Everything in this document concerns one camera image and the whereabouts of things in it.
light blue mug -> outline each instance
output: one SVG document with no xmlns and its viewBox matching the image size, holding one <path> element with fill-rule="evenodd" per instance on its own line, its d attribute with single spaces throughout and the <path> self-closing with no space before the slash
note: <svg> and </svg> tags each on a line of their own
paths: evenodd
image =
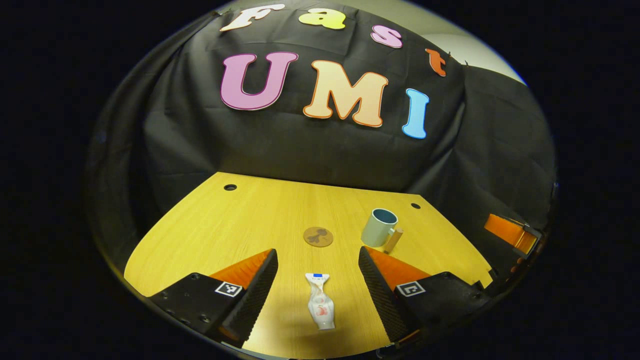
<svg viewBox="0 0 640 360">
<path fill-rule="evenodd" d="M 387 209 L 373 209 L 362 231 L 362 242 L 368 247 L 380 247 L 393 235 L 398 217 Z"/>
</svg>

table surface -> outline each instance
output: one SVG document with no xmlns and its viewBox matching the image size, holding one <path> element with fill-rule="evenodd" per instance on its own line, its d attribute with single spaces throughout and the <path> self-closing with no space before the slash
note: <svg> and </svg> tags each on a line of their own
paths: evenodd
<svg viewBox="0 0 640 360">
<path fill-rule="evenodd" d="M 228 184 L 237 189 L 224 190 Z M 274 248 L 278 273 L 243 348 L 298 359 L 371 351 L 389 344 L 358 267 L 360 235 L 374 208 L 394 212 L 404 230 L 391 256 L 429 274 L 450 271 L 469 284 L 491 283 L 484 257 L 420 195 L 222 172 L 151 228 L 131 254 L 124 277 L 151 296 L 192 272 L 213 274 Z M 307 244 L 303 232 L 314 226 L 333 233 L 333 243 Z M 319 331 L 309 314 L 308 272 L 330 274 L 324 289 L 335 304 L 333 330 Z"/>
</svg>

coaster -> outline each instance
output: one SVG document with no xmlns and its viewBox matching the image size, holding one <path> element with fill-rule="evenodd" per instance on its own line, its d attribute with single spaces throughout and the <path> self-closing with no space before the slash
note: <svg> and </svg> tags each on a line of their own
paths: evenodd
<svg viewBox="0 0 640 360">
<path fill-rule="evenodd" d="M 324 227 L 309 227 L 303 234 L 307 244 L 316 247 L 325 247 L 333 242 L 333 234 Z"/>
</svg>

white tube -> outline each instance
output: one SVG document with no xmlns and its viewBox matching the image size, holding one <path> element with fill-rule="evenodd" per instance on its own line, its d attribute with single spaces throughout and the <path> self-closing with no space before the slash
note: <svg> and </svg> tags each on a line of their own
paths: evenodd
<svg viewBox="0 0 640 360">
<path fill-rule="evenodd" d="M 335 329 L 333 323 L 333 300 L 324 293 L 323 284 L 329 279 L 329 274 L 305 274 L 311 285 L 311 297 L 308 308 L 320 330 Z"/>
</svg>

pink letter u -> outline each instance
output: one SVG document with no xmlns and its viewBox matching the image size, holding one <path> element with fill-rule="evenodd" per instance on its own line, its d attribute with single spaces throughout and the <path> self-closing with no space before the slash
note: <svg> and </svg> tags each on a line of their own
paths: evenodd
<svg viewBox="0 0 640 360">
<path fill-rule="evenodd" d="M 249 64 L 257 58 L 254 54 L 240 54 L 225 59 L 220 97 L 228 107 L 238 110 L 259 110 L 276 102 L 282 93 L 289 64 L 298 59 L 298 54 L 286 52 L 268 54 L 266 59 L 271 65 L 267 82 L 261 92 L 251 95 L 244 92 L 242 86 Z"/>
</svg>

